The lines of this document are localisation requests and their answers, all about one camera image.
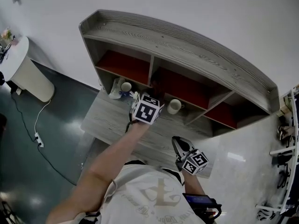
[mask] white mug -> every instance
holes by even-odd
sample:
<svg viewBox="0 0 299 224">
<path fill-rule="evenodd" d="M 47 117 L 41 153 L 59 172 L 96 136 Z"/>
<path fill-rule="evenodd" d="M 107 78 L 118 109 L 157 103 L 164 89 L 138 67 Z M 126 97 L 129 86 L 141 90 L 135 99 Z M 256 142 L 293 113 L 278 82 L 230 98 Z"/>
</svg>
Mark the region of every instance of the white mug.
<svg viewBox="0 0 299 224">
<path fill-rule="evenodd" d="M 167 106 L 167 111 L 169 114 L 176 114 L 180 109 L 185 106 L 178 99 L 173 99 Z"/>
</svg>

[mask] white cable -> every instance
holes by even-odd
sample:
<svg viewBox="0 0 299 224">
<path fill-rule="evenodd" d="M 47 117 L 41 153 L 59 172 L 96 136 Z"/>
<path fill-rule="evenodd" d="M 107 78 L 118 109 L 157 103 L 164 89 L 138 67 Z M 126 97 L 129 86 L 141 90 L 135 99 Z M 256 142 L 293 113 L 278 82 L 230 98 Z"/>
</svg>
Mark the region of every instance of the white cable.
<svg viewBox="0 0 299 224">
<path fill-rule="evenodd" d="M 36 123 L 37 123 L 37 121 L 38 121 L 39 114 L 43 111 L 43 109 L 44 109 L 48 104 L 46 104 L 46 105 L 42 108 L 42 110 L 38 113 L 37 118 L 36 118 Z M 36 133 L 36 123 L 34 124 L 34 132 L 35 132 L 35 133 Z"/>
</svg>

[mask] electrical cable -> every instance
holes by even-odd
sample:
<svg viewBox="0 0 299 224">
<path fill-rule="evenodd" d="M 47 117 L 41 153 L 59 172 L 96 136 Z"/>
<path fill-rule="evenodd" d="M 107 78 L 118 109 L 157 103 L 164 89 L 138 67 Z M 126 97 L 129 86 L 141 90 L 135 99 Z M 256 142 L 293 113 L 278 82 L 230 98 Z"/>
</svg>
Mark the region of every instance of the electrical cable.
<svg viewBox="0 0 299 224">
<path fill-rule="evenodd" d="M 51 102 L 51 100 L 52 99 L 50 99 L 50 101 L 41 109 L 41 111 L 38 113 L 38 115 L 37 115 L 37 118 L 36 118 L 36 123 L 37 123 L 37 121 L 38 121 L 38 117 L 39 117 L 39 114 L 44 110 L 44 108 L 48 105 L 48 104 L 50 104 L 50 102 Z M 34 124 L 34 132 L 36 133 L 36 123 Z"/>
<path fill-rule="evenodd" d="M 25 126 L 25 129 L 27 131 L 27 134 L 28 136 L 30 137 L 31 141 L 34 142 L 35 140 L 37 140 L 37 137 L 35 139 L 32 139 L 31 136 L 30 136 L 30 133 L 26 127 L 26 124 L 25 124 L 25 121 L 24 121 L 24 117 L 23 117 L 23 113 L 19 110 L 18 108 L 18 105 L 17 105 L 17 102 L 16 100 L 14 99 L 13 96 L 11 96 L 11 98 L 14 100 L 14 103 L 15 103 L 15 107 L 17 108 L 17 111 L 21 114 L 21 117 L 22 117 L 22 121 L 23 121 L 23 124 Z M 40 115 L 40 113 L 43 111 L 43 109 L 51 102 L 51 100 L 42 108 L 42 110 L 38 113 L 37 115 L 37 119 L 36 119 L 36 123 L 38 121 L 38 117 Z M 45 157 L 45 155 L 43 155 L 43 153 L 40 151 L 39 149 L 40 147 L 40 144 L 37 145 L 37 150 L 38 152 L 43 156 L 43 158 L 50 164 L 50 166 L 60 175 L 62 176 L 65 180 L 67 180 L 69 183 L 71 183 L 72 185 L 76 186 L 76 184 L 74 182 L 72 182 L 70 179 L 68 179 L 66 176 L 64 176 L 61 172 L 59 172 L 56 168 L 54 168 L 54 166 L 51 164 L 51 162 Z"/>
<path fill-rule="evenodd" d="M 59 172 L 56 168 L 54 168 L 54 166 L 50 163 L 50 161 L 45 157 L 45 155 L 43 155 L 43 153 L 41 152 L 41 150 L 39 149 L 40 145 L 37 145 L 37 150 L 38 152 L 43 156 L 43 158 L 50 164 L 50 166 L 60 175 L 62 176 L 65 180 L 67 180 L 69 183 L 73 184 L 74 186 L 76 186 L 76 184 L 74 182 L 72 182 L 70 179 L 68 179 L 66 176 L 64 176 L 61 172 Z"/>
<path fill-rule="evenodd" d="M 24 126 L 25 126 L 25 129 L 26 129 L 26 131 L 27 131 L 28 136 L 30 137 L 31 141 L 34 142 L 35 139 L 32 139 L 32 138 L 31 138 L 30 133 L 29 133 L 27 127 L 26 127 L 25 120 L 24 120 L 24 117 L 23 117 L 23 113 L 19 110 L 18 105 L 17 105 L 17 102 L 16 102 L 16 100 L 14 99 L 14 97 L 11 96 L 11 98 L 14 100 L 14 104 L 15 104 L 15 107 L 17 108 L 17 111 L 21 114 L 21 118 L 22 118 L 22 121 L 23 121 L 23 124 L 24 124 Z"/>
</svg>

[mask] black device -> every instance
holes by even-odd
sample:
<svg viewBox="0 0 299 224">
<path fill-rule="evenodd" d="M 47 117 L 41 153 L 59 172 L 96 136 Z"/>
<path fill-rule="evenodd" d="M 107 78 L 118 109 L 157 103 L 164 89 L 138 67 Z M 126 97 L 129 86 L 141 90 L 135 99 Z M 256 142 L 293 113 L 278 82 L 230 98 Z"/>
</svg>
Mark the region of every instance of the black device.
<svg viewBox="0 0 299 224">
<path fill-rule="evenodd" d="M 183 193 L 185 199 L 189 203 L 194 213 L 199 216 L 206 224 L 214 223 L 214 220 L 221 214 L 221 204 L 217 204 L 216 200 L 208 195 L 196 195 Z M 214 213 L 209 209 L 217 209 L 216 216 L 211 217 Z"/>
</svg>

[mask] person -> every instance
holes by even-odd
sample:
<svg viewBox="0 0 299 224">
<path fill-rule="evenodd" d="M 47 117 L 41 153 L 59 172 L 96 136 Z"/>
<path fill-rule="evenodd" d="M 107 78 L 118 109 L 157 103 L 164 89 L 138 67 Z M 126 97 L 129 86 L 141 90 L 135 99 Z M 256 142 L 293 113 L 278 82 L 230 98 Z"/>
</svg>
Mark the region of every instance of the person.
<svg viewBox="0 0 299 224">
<path fill-rule="evenodd" d="M 148 128 L 143 122 L 133 124 L 99 154 L 70 197 L 50 212 L 46 224 L 203 224 L 173 174 L 143 163 L 125 164 Z M 196 176 L 184 170 L 182 174 L 186 193 L 205 194 Z"/>
</svg>

